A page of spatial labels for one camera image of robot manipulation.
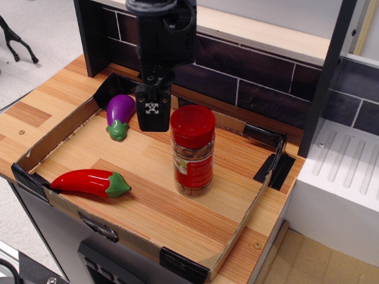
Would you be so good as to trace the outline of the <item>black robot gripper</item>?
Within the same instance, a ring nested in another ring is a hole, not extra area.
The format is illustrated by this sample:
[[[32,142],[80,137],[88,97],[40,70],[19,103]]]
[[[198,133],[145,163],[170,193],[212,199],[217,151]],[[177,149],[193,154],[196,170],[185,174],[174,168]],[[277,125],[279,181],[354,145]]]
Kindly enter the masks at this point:
[[[167,132],[173,69],[195,61],[197,2],[126,1],[126,8],[136,16],[136,53],[144,83],[135,91],[139,127]]]

